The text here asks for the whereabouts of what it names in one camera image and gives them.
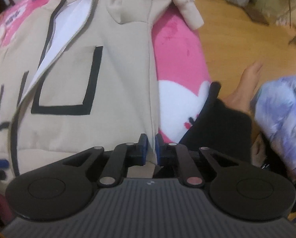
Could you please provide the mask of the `pink floral blanket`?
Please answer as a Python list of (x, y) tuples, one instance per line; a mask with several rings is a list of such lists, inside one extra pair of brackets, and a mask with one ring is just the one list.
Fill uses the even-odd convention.
[(197, 118), (211, 85), (198, 29), (192, 30), (171, 4), (152, 27), (152, 45), (160, 111), (157, 134), (167, 143), (180, 143), (192, 126), (189, 118)]

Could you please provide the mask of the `beige zip hoodie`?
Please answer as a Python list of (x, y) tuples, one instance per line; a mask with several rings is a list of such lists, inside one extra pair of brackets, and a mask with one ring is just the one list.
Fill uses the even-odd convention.
[(5, 182), (94, 146), (144, 133), (154, 145), (159, 95), (152, 27), (194, 0), (50, 0), (0, 49), (0, 160)]

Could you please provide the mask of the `person right leg black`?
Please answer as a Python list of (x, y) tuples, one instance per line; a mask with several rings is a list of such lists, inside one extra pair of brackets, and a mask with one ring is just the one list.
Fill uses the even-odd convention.
[(236, 89), (224, 99), (218, 98), (219, 82), (212, 82), (208, 98), (190, 129), (180, 140), (191, 151), (209, 147), (237, 160), (251, 163), (252, 119), (250, 102), (259, 83), (263, 64), (248, 66)]

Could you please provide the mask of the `lavender patterned cloth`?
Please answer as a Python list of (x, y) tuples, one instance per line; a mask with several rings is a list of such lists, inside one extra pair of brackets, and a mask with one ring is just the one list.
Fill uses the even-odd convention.
[(254, 119), (296, 177), (296, 75), (264, 83), (251, 100)]

